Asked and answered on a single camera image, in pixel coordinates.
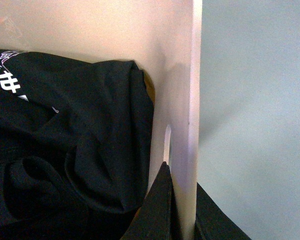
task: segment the printed logo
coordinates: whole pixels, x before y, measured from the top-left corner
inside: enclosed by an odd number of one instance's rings
[[[1,53],[1,57],[0,57],[0,60],[1,60],[1,64],[2,66],[5,68],[5,70],[7,70],[8,72],[10,72],[6,67],[5,67],[5,62],[7,60],[9,60],[10,58],[12,57],[15,57],[19,54],[23,54],[23,53],[27,53],[26,51],[15,51],[15,50],[12,50],[12,51],[5,51],[3,53]]]
[[[53,111],[55,111],[56,114],[59,113],[59,110],[55,109],[54,107],[52,107]]]
[[[5,61],[10,59],[11,57],[14,57],[22,52],[19,51],[6,51],[1,54],[1,68],[5,68],[6,71],[3,71],[3,74],[0,74],[0,89],[3,89],[5,91],[11,91],[13,94],[17,93],[17,90],[21,89],[21,86],[18,84],[18,79],[13,76],[13,74],[4,66]],[[26,100],[29,102],[26,95],[19,95],[19,98]]]

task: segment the white wall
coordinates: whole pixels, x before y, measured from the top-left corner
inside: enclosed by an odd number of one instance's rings
[[[300,0],[202,15],[198,182],[253,240],[300,240]]]

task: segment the black cloth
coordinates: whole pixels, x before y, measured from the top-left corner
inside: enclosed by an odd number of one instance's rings
[[[197,184],[195,240],[251,240]]]
[[[170,168],[164,161],[142,208],[121,240],[170,240],[172,224],[174,224],[172,197]]]
[[[120,238],[147,191],[153,110],[133,61],[0,50],[0,239]]]

